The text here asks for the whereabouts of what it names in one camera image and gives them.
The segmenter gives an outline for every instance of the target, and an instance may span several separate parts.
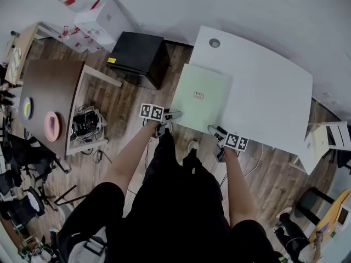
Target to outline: black pants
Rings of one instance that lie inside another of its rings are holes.
[[[174,172],[174,174],[191,174],[192,178],[195,178],[195,182],[198,186],[205,186],[209,193],[214,193],[217,198],[223,200],[218,181],[202,166],[202,163],[196,156],[196,150],[192,149],[183,159],[183,166],[178,164],[175,153],[176,147],[174,145],[173,136],[169,130],[166,129],[165,134],[159,138],[154,157],[146,169],[143,183],[164,170]]]
[[[291,260],[298,263],[298,256],[300,251],[310,244],[308,238],[301,230],[301,228],[293,221],[290,220],[289,213],[283,213],[279,217],[280,222],[283,224],[288,235],[284,234],[284,229],[279,227],[275,231],[281,245],[289,253]]]

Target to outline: yellow object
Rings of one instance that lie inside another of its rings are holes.
[[[107,62],[110,62],[110,63],[114,64],[116,62],[116,59],[109,58]]]
[[[26,102],[26,105],[24,106],[24,117],[27,117],[28,107],[30,106],[30,104],[30,102]]]
[[[316,226],[316,228],[313,230],[311,236],[309,237],[309,241],[311,243],[313,243],[314,240],[316,239],[316,233],[318,231],[320,231],[327,224],[328,224],[328,228],[326,231],[323,232],[323,242],[326,242],[330,238],[331,233],[334,232],[334,230],[335,230],[336,217],[338,217],[340,207],[341,207],[342,203],[345,201],[345,199],[349,196],[350,192],[351,192],[350,189],[346,189],[333,202],[333,204],[331,205],[328,212],[319,221],[318,225]]]

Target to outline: pink plate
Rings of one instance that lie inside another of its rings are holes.
[[[44,119],[44,132],[49,141],[55,141],[60,134],[60,123],[57,115],[50,111],[46,114]]]

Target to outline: light green board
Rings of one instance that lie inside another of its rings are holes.
[[[171,105],[181,111],[175,123],[208,133],[209,124],[216,125],[227,98],[228,77],[197,66],[185,64]],[[203,99],[194,97],[203,94]]]

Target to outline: yellow sticker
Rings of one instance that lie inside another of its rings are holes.
[[[110,63],[114,64],[116,62],[116,59],[109,58],[107,62],[110,62]]]

